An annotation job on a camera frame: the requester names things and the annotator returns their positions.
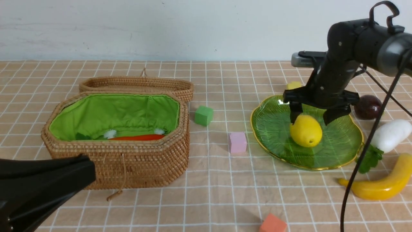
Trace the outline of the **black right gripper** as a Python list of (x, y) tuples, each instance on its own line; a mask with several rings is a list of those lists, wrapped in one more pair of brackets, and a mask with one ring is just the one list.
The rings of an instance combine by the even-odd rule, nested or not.
[(290, 123), (294, 124), (303, 113), (302, 104), (326, 110), (323, 114), (325, 125), (349, 115), (350, 105), (358, 103), (359, 94), (347, 91), (346, 87), (359, 68), (355, 60), (338, 61), (327, 55), (313, 71), (306, 85), (283, 93), (283, 101), (289, 104)]

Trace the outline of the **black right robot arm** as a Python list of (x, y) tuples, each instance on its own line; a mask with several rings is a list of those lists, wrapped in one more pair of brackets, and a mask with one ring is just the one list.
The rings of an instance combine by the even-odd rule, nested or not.
[(335, 23), (328, 31), (328, 51), (300, 51), (294, 53), (291, 65), (313, 68), (305, 86), (284, 91), (284, 102), (289, 103), (290, 122), (294, 123), (303, 112), (303, 104), (325, 110), (323, 120), (328, 125), (335, 119), (350, 114), (351, 106), (359, 102), (359, 94), (346, 91), (346, 87), (357, 75), (360, 66), (370, 67), (384, 75), (411, 75), (412, 36), (404, 27), (393, 25), (399, 9), (390, 1), (376, 4), (386, 5), (392, 15), (386, 26), (378, 25), (374, 8), (368, 19)]

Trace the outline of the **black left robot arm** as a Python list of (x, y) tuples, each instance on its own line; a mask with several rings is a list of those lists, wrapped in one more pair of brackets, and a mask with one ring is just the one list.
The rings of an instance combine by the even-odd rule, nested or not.
[(0, 161), (0, 230), (34, 232), (54, 211), (96, 180), (88, 156)]

